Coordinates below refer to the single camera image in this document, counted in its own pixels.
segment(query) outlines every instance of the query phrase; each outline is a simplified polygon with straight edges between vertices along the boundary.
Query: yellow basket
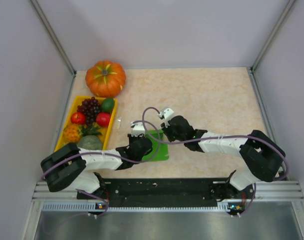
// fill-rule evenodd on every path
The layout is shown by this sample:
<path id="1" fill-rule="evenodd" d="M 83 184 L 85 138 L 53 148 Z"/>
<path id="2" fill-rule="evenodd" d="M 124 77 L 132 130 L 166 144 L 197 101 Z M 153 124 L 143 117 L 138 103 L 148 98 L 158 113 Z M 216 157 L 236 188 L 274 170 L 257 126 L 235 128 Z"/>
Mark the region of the yellow basket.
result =
<path id="1" fill-rule="evenodd" d="M 72 105 L 71 110 L 68 114 L 68 117 L 67 117 L 67 120 L 65 122 L 64 128 L 68 124 L 71 123 L 71 116 L 72 116 L 73 113 L 75 113 L 77 111 L 77 106 L 82 105 L 82 102 L 85 99 L 90 99 L 90 98 L 91 98 L 91 96 L 77 96 L 74 99 L 73 105 Z M 96 97 L 96 99 L 101 104 L 105 98 L 104 97 Z M 108 125 L 108 127 L 101 127 L 100 130 L 99 130 L 102 133 L 102 135 L 99 136 L 101 142 L 103 143 L 103 149 L 102 150 L 106 150 L 108 139 L 109 139 L 110 134 L 111 134 L 112 125 L 113 125 L 114 117 L 115 117 L 115 114 L 116 114 L 117 99 L 114 98 L 114 102 L 115 102 L 115 104 L 114 104 L 113 111 L 111 113 L 110 124 Z M 55 147 L 54 151 L 56 152 L 57 150 L 59 150 L 61 147 L 65 146 L 65 145 L 66 145 L 66 143 L 64 142 L 63 132 L 61 132 L 60 138 L 58 139 L 58 142 L 56 144 L 56 147 Z"/>

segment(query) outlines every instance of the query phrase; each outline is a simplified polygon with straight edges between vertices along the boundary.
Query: bunch of grapes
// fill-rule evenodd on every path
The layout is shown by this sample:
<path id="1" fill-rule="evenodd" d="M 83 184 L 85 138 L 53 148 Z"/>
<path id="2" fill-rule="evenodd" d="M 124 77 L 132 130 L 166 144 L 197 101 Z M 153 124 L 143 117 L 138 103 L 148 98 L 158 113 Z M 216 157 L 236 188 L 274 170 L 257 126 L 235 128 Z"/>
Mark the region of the bunch of grapes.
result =
<path id="1" fill-rule="evenodd" d="M 81 106 L 77 106 L 77 112 L 86 116 L 86 125 L 92 126 L 96 121 L 97 115 L 101 112 L 101 106 L 95 97 L 85 99 Z"/>

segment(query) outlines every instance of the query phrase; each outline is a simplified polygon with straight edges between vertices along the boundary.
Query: pumpkin stem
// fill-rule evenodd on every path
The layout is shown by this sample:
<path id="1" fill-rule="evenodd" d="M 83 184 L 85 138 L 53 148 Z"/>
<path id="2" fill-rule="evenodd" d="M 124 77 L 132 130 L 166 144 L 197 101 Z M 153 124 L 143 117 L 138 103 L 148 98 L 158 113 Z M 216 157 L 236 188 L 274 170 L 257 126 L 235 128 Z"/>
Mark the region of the pumpkin stem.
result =
<path id="1" fill-rule="evenodd" d="M 107 74 L 108 74 L 108 71 L 107 71 L 106 69 L 103 69 L 103 70 L 102 70 L 102 75 L 103 75 L 103 76 L 106 76 Z"/>

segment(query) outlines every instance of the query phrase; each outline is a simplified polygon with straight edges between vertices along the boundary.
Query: orange pumpkin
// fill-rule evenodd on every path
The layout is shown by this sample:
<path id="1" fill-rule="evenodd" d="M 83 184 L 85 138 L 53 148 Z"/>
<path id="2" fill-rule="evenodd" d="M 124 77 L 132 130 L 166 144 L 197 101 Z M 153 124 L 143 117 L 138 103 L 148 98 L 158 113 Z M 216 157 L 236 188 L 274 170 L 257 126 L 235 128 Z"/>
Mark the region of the orange pumpkin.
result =
<path id="1" fill-rule="evenodd" d="M 86 72 L 86 85 L 97 97 L 113 98 L 123 89 L 125 71 L 118 63 L 99 61 Z"/>

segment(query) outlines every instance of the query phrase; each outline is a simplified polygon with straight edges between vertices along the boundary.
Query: white wall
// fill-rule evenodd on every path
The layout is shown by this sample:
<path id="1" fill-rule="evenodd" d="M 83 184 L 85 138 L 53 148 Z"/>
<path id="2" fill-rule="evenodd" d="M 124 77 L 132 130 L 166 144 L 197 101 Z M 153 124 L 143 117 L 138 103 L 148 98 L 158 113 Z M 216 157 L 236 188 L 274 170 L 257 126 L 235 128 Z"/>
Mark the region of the white wall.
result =
<path id="1" fill-rule="evenodd" d="M 73 66 L 252 66 L 287 0 L 38 0 Z"/>
<path id="2" fill-rule="evenodd" d="M 21 236 L 70 81 L 29 2 L 0 1 L 0 240 Z"/>
<path id="3" fill-rule="evenodd" d="M 257 78 L 276 138 L 304 193 L 304 0 L 297 2 L 259 69 Z"/>

